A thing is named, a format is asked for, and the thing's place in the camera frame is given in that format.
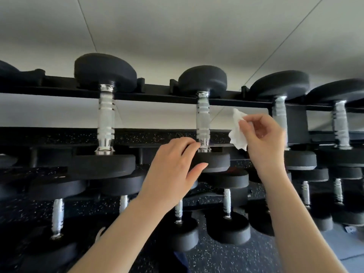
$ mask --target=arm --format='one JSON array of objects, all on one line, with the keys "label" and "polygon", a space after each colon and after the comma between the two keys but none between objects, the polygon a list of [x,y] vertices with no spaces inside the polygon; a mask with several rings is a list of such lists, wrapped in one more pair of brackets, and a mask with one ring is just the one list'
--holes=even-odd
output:
[{"label": "arm", "polygon": [[303,205],[284,168],[285,133],[268,115],[240,121],[267,193],[275,241],[286,273],[346,273]]},{"label": "arm", "polygon": [[201,163],[188,171],[199,147],[200,143],[187,137],[162,145],[139,195],[69,273],[129,272],[163,216],[187,194],[207,166]]}]

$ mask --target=person's right arm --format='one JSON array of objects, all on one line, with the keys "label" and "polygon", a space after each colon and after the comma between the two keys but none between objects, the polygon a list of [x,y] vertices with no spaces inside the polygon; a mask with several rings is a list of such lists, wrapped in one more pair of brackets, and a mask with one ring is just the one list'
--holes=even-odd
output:
[{"label": "person's right arm", "polygon": [[284,272],[347,273],[286,174],[284,130],[269,115],[248,115],[244,120],[239,122],[240,129],[248,141],[250,159],[266,190]]}]

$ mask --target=forearm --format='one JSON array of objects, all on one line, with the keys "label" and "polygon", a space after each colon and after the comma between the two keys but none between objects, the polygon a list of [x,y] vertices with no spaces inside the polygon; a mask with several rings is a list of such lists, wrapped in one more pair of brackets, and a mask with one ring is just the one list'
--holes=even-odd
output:
[{"label": "forearm", "polygon": [[162,209],[135,198],[69,273],[129,272],[163,216]]},{"label": "forearm", "polygon": [[286,273],[344,273],[284,169],[263,177],[276,243]]}]

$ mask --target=white wipe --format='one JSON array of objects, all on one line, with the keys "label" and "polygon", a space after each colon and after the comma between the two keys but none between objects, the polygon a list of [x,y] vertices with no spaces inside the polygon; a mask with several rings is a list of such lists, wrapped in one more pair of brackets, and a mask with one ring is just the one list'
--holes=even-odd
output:
[{"label": "white wipe", "polygon": [[230,131],[230,144],[233,144],[237,149],[243,149],[246,151],[246,147],[248,146],[248,142],[243,134],[240,131],[239,121],[244,120],[243,117],[247,114],[239,111],[238,109],[234,108],[233,110],[233,121],[234,121],[234,128]]}]

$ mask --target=person's left arm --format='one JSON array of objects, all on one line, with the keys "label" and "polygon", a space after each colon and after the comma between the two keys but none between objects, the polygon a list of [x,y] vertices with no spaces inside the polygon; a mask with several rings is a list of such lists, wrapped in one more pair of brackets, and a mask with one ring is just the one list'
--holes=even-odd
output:
[{"label": "person's left arm", "polygon": [[139,195],[118,216],[101,238],[69,273],[127,273],[163,216],[187,194],[206,163],[189,171],[200,147],[182,137],[162,145]]}]

